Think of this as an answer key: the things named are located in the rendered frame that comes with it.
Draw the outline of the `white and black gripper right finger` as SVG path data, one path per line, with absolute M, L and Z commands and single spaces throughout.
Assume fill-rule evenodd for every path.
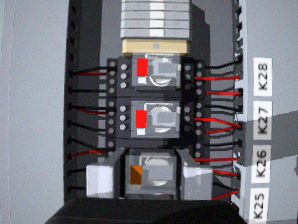
M 174 152 L 177 156 L 176 198 L 212 200 L 213 169 L 209 165 L 198 165 L 186 150 Z

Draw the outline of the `grey relay with orange button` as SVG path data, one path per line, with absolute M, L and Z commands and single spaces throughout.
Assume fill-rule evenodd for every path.
M 125 193 L 176 195 L 173 149 L 131 148 L 125 157 Z

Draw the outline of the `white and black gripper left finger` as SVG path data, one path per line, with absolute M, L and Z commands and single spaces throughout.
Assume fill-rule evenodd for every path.
M 130 149 L 117 149 L 102 163 L 87 166 L 87 197 L 124 198 L 125 157 Z

